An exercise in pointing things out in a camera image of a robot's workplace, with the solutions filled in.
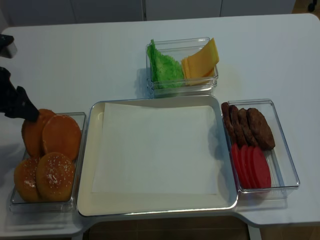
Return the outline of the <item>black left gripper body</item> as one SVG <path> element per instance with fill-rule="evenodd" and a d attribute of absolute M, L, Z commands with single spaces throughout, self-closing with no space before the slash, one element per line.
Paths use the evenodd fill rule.
<path fill-rule="evenodd" d="M 0 68 L 0 112 L 8 118 L 19 118 L 16 109 L 18 92 L 10 81 L 11 73 L 4 67 Z"/>

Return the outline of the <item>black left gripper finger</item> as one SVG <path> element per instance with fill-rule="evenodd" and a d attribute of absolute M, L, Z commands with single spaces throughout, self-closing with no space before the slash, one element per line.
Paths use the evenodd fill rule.
<path fill-rule="evenodd" d="M 22 86 L 17 86 L 16 91 L 15 116 L 35 123 L 40 115 L 39 110 L 30 101 L 26 90 Z"/>

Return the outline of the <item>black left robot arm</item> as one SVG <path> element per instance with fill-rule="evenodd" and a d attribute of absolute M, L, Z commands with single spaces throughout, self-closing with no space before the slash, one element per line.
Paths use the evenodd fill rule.
<path fill-rule="evenodd" d="M 15 39 L 11 35 L 0 35 L 0 56 L 12 59 L 17 53 Z M 10 81 L 11 73 L 4 67 L 0 68 L 0 112 L 8 118 L 24 119 L 36 122 L 40 112 L 30 101 L 26 90 Z"/>

